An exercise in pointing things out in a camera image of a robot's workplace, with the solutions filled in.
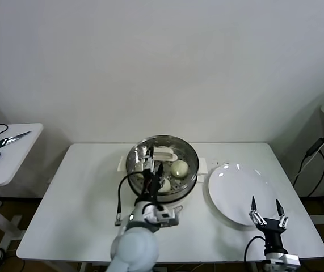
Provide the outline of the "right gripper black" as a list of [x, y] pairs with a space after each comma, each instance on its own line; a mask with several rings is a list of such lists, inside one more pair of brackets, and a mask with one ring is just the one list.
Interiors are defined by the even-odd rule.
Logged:
[[264, 234], [265, 251], [285, 251], [281, 234], [286, 230], [288, 217], [285, 215], [284, 208], [279, 200], [277, 200], [277, 213], [279, 220], [263, 218], [257, 211], [254, 196], [252, 196], [250, 208], [250, 219], [256, 226], [260, 225], [260, 230]]

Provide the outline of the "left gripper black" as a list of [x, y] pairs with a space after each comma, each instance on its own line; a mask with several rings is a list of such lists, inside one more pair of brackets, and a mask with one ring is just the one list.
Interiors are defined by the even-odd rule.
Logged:
[[146, 150], [144, 155], [142, 175], [144, 178], [144, 184], [142, 189], [142, 201], [157, 202], [158, 191], [161, 188], [161, 181], [164, 175], [164, 166], [160, 162], [156, 173], [152, 173], [150, 170], [154, 169], [154, 147], [151, 146]]

